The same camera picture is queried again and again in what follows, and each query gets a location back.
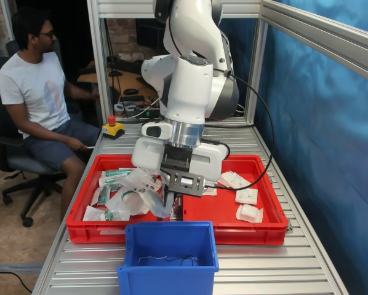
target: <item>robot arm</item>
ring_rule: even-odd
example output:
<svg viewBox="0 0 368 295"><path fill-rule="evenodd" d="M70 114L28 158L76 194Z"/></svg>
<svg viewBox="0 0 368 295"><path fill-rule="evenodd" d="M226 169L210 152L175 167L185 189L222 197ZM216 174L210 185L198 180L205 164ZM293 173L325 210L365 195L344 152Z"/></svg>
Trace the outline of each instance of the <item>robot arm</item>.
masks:
<svg viewBox="0 0 368 295"><path fill-rule="evenodd" d="M200 197L206 182L219 179L226 155L226 147L201 142L205 117L225 119L238 105L236 81L214 70L232 69L228 41L216 26L221 5L215 0L154 4L156 17L167 20L164 45L171 54L145 61L142 74L159 93L164 120L143 126L132 163L165 173L169 191Z"/></svg>

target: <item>man's hand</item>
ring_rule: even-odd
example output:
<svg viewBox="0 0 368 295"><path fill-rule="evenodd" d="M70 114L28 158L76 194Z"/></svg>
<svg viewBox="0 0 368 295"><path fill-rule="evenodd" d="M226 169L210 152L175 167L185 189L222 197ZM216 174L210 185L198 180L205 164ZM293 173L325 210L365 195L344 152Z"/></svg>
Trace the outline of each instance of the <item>man's hand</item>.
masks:
<svg viewBox="0 0 368 295"><path fill-rule="evenodd" d="M87 146L74 137L68 137L65 140L65 144L69 146L72 151L88 151Z"/></svg>

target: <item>red plastic crate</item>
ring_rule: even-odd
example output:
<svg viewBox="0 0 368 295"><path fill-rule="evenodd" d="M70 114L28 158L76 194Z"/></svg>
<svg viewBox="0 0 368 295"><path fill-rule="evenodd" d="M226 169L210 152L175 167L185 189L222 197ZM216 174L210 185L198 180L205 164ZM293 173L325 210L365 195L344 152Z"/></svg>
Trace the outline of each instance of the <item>red plastic crate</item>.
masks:
<svg viewBox="0 0 368 295"><path fill-rule="evenodd" d="M134 167L132 155L98 155L84 180L79 194L66 218L69 237L74 243L125 243L125 226L143 221L162 221L150 211L146 215L131 216L129 221L82 221L90 205L102 171Z"/></svg>
<svg viewBox="0 0 368 295"><path fill-rule="evenodd" d="M233 171L246 180L255 181L265 167L257 155L231 155L222 162L222 172ZM256 207L263 208L262 223L237 220L240 206L236 192L218 189L216 196L183 197L184 221L212 221L216 244L281 245L288 220L281 208L267 174L254 186L258 189Z"/></svg>

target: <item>floor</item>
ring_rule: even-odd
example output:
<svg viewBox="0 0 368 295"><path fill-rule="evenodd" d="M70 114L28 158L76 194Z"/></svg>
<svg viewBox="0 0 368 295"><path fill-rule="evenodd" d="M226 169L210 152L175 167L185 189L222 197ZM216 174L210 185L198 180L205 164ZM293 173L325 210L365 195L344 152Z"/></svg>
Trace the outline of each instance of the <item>floor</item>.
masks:
<svg viewBox="0 0 368 295"><path fill-rule="evenodd" d="M34 225L30 228L22 226L20 212L31 194L31 190L11 194L13 203L5 205L2 202L1 191L7 187L25 181L21 175L15 179L4 180L13 173L0 171L0 264L29 264L41 265L47 257L55 234L60 226L60 195L52 192L45 198L39 197L30 215L34 219ZM27 179L33 179L36 175L25 173ZM38 273L18 273L24 284L33 289ZM18 278L13 275L0 275L1 294L29 294L21 285Z"/></svg>

